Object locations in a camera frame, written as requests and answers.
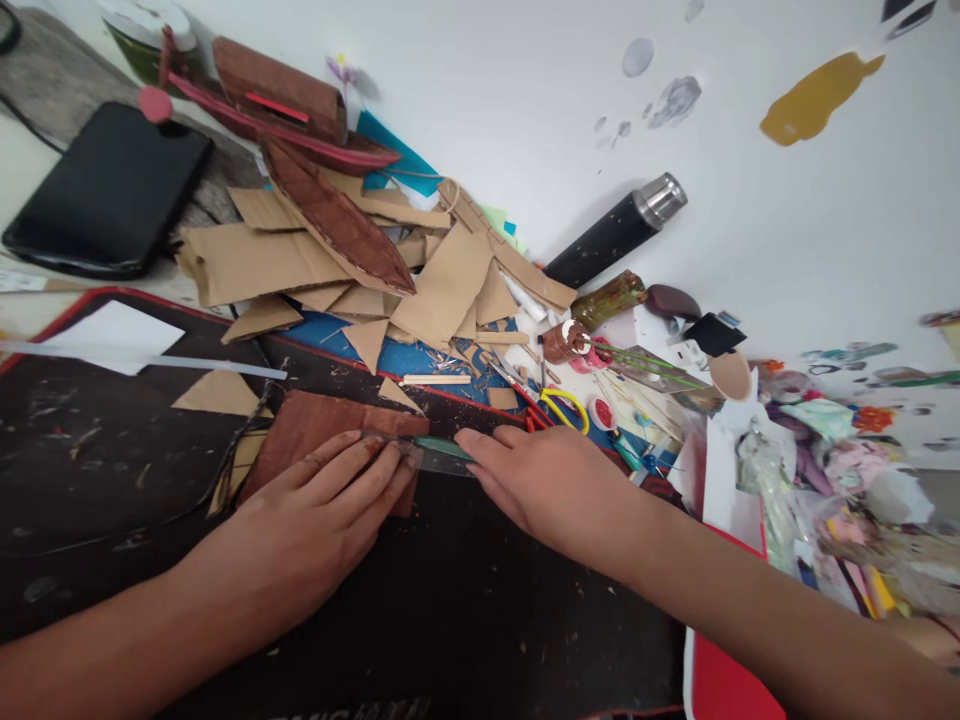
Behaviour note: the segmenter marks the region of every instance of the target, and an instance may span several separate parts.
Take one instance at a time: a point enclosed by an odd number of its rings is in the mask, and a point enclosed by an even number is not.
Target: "scissors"
[[[517,369],[513,367],[507,359],[503,356],[503,353],[499,350],[495,350],[494,354],[497,356],[497,360],[500,363],[500,366],[491,363],[490,366],[497,371],[497,373],[504,380],[507,381],[507,384],[510,385],[519,395],[524,399],[527,405],[530,406],[530,415],[527,421],[527,430],[532,431],[532,425],[535,425],[541,429],[546,429],[551,425],[556,425],[553,420],[544,412],[537,403],[540,400],[547,405],[548,408],[553,410],[554,414],[560,418],[560,421],[567,427],[573,428],[574,430],[579,430],[581,433],[586,435],[590,432],[590,417],[587,415],[586,409],[583,405],[580,404],[580,401],[576,397],[571,395],[568,392],[563,390],[558,390],[556,388],[543,388],[540,393],[534,392],[531,390],[527,384],[523,381],[523,377],[517,372]],[[583,420],[583,427],[578,428],[573,423],[571,423],[567,416],[564,415],[560,408],[557,407],[556,403],[551,399],[552,397],[560,397],[564,400],[567,400],[573,407],[580,413],[580,419]]]

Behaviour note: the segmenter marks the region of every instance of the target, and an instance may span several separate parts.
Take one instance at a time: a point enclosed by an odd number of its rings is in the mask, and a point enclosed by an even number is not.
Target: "black thermos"
[[[664,173],[614,205],[543,271],[557,282],[578,288],[663,230],[686,204],[680,183]]]

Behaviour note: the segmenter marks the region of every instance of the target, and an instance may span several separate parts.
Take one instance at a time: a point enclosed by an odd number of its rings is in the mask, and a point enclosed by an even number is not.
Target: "black smartphone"
[[[213,143],[137,108],[101,105],[3,234],[17,257],[84,277],[143,276],[200,178]]]

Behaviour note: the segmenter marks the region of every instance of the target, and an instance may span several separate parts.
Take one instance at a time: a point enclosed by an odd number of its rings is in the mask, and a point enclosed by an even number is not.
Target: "hand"
[[[470,470],[523,530],[572,560],[626,583],[646,498],[584,435],[501,426],[493,437],[461,430]]]
[[[324,443],[197,545],[168,573],[183,605],[235,616],[247,653],[312,615],[373,547],[416,467],[395,443],[360,437]]]

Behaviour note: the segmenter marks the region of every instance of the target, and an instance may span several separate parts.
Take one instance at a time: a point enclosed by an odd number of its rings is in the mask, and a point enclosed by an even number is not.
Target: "silver thermos lid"
[[[647,224],[659,232],[687,204],[687,194],[673,175],[664,173],[639,190],[634,190],[633,202]]]

